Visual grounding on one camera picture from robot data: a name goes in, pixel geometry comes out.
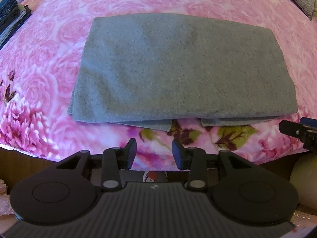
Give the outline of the grey garment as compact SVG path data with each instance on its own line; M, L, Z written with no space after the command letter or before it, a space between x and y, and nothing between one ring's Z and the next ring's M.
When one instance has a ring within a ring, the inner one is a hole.
M68 113L85 123L169 131L174 119L248 125L297 109L270 29L139 13L93 20Z

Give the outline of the white round plastic bin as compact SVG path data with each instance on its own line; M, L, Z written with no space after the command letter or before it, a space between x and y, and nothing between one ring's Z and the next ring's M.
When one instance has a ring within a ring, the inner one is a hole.
M296 161L290 183L298 192L300 204L316 210L316 153L304 153Z

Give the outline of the pink rose bed blanket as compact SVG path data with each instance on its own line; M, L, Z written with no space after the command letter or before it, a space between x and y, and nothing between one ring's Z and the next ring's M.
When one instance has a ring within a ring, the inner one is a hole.
M170 132L123 125L90 125L67 113L79 63L95 17L172 12L271 29L296 86L298 112L316 117L316 21L291 0L25 0L30 18L1 49L1 146L32 158L62 160L82 149L99 154L137 140L133 168L175 170L171 142L178 138L216 153L228 148L255 163L300 153L277 120L246 127L202 127L177 120Z

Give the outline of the stack of folded clothes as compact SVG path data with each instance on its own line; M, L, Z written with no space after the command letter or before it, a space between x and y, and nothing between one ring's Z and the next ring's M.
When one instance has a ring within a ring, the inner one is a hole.
M1 1L1 49L21 26L31 16L32 10L28 5L22 5L17 0Z

